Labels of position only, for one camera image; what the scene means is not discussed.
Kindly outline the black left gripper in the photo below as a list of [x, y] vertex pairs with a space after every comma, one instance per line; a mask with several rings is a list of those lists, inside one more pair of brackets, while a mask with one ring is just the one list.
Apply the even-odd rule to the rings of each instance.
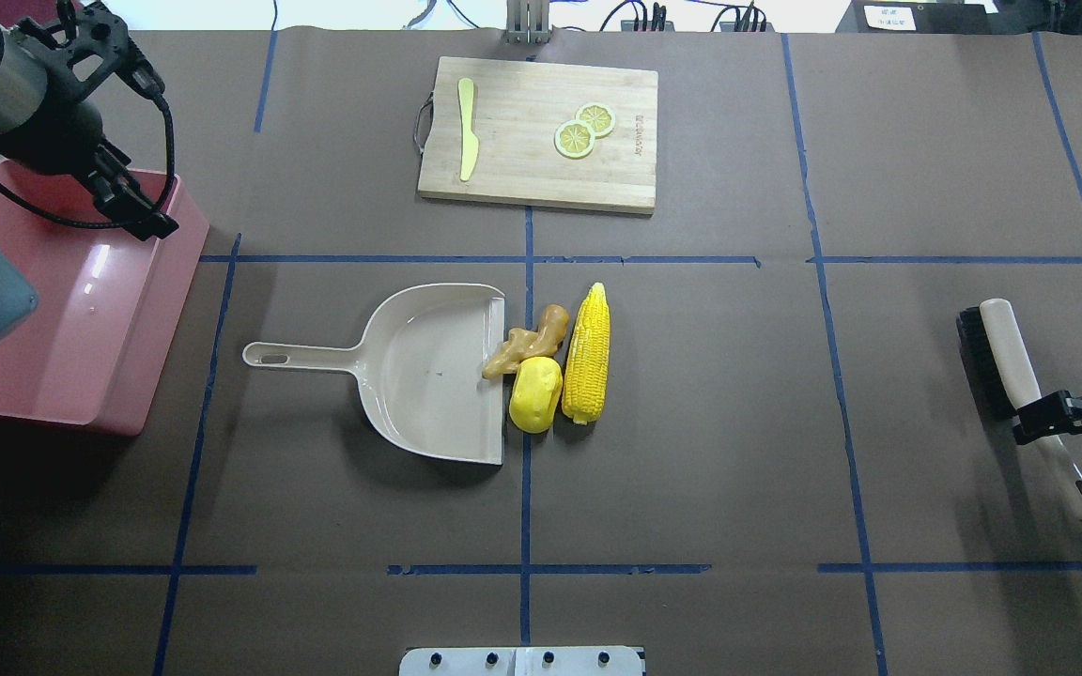
[[[69, 176], [90, 193], [109, 227], [138, 240], [164, 238], [179, 223], [163, 213], [175, 188], [175, 123], [164, 100], [164, 82], [131, 38], [123, 18], [103, 3], [75, 8], [57, 3], [48, 24], [22, 19], [14, 41], [47, 72], [47, 93], [24, 124], [22, 165], [45, 176]], [[117, 77], [162, 112], [164, 183], [158, 197], [143, 193], [129, 170], [130, 158], [106, 138], [91, 94]]]

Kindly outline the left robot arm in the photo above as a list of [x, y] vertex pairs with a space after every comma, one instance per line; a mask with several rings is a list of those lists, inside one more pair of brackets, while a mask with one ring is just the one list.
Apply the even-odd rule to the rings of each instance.
[[[98, 220], [60, 217], [0, 180], [0, 195], [35, 217], [81, 230], [120, 228], [138, 240], [163, 238], [179, 223], [166, 213], [175, 191], [175, 123], [162, 77], [134, 42], [126, 19], [102, 1], [60, 1], [54, 19], [0, 24], [0, 157], [36, 175], [69, 177], [89, 193]], [[151, 197], [130, 157], [104, 132], [91, 94], [116, 76], [162, 112], [164, 182]], [[0, 339], [22, 324], [39, 295], [0, 252]]]

